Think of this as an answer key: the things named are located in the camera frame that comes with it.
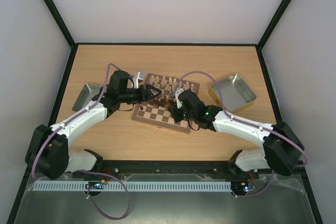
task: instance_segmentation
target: robotic arm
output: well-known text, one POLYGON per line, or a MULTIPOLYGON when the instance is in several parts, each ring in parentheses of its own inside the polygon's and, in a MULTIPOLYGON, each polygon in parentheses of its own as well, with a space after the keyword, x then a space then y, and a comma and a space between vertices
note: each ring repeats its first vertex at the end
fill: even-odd
POLYGON ((175 122, 192 120, 202 129, 230 133, 260 147, 253 151, 236 151, 229 161, 229 169, 234 175, 271 168, 278 174, 289 176, 297 165, 301 152, 277 136, 285 136, 304 150, 304 146, 286 123, 279 121, 272 125, 225 113, 221 107, 206 106, 191 90, 178 88, 172 96, 176 97, 176 104, 169 111, 175 122))
POLYGON ((150 101, 161 94, 161 90, 152 85, 139 85, 143 80, 144 72, 140 71, 134 76, 127 72, 117 70, 110 78, 106 92, 103 88, 100 94, 92 98, 83 109, 68 119, 47 127, 40 125, 34 130, 33 137, 26 154, 25 162, 33 166, 38 158, 36 169, 50 179, 56 179, 64 172, 76 170, 100 171, 102 157, 91 150, 71 152, 69 147, 83 132, 94 124, 105 120, 119 109, 121 103, 136 104, 150 101), (133 88, 127 88, 131 80, 133 88), (38 157, 41 146, 48 137, 53 135, 48 145, 38 157))

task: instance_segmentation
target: wooden table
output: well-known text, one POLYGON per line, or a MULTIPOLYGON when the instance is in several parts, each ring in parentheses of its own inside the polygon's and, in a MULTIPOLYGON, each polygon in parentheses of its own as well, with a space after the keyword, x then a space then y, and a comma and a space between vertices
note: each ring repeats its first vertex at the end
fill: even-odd
MULTIPOLYGON (((255 92, 257 100, 237 114, 259 122, 275 122, 255 47, 116 45, 78 47, 57 122, 74 113, 71 108, 85 83, 103 84, 110 62, 129 73, 144 70, 178 77, 201 70, 215 79, 238 73, 255 92)), ((208 77, 194 74, 187 79, 201 84, 198 96, 206 105, 214 104, 208 94, 211 83, 208 77)), ((117 111, 90 128, 71 149, 88 148, 111 160, 223 161, 236 150, 257 148, 226 133, 200 129, 186 135, 133 122, 132 113, 117 111)))

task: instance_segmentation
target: chessboard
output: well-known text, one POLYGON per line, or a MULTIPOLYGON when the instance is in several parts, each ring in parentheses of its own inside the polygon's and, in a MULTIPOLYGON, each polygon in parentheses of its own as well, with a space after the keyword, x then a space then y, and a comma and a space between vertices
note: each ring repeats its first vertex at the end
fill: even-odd
MULTIPOLYGON (((179 79, 176 79, 175 77, 148 73, 144 84, 150 84, 160 89, 162 94, 158 97, 159 99, 162 99, 163 96, 166 96, 166 99, 171 99, 170 93, 175 89, 178 81, 179 79)), ((198 94, 198 91, 200 90, 199 83, 186 80, 182 80, 179 87, 184 90, 191 89, 196 94, 198 94)), ((191 130, 186 120, 175 123, 167 106, 161 107, 156 104, 150 105, 147 102, 134 106, 132 120, 184 133, 190 133, 191 130)))

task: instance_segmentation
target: white wall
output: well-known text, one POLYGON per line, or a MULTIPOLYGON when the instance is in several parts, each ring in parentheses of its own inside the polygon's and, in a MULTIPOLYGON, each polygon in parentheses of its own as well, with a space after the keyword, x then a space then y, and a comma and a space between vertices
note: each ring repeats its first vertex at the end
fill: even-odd
POLYGON ((69 52, 43 0, 0 0, 0 223, 12 208, 34 128, 48 123, 69 52))
POLYGON ((258 43, 281 0, 54 0, 76 42, 258 43))
POLYGON ((336 2, 293 0, 263 52, 283 118, 310 157, 309 180, 324 223, 335 223, 336 2))

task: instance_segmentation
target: metal tray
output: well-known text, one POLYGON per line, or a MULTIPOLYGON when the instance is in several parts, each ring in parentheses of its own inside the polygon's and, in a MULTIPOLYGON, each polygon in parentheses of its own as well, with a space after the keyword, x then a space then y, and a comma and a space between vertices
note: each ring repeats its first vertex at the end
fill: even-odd
POLYGON ((75 112, 80 111, 86 104, 91 101, 92 97, 99 93, 101 87, 103 87, 103 85, 86 83, 79 93, 79 96, 77 97, 77 100, 75 101, 72 110, 75 112))
MULTIPOLYGON (((252 105, 257 98, 237 73, 219 80, 217 83, 222 92, 224 106, 230 112, 234 113, 252 105)), ((215 92, 219 101, 219 93, 214 83, 211 84, 211 89, 215 92)))

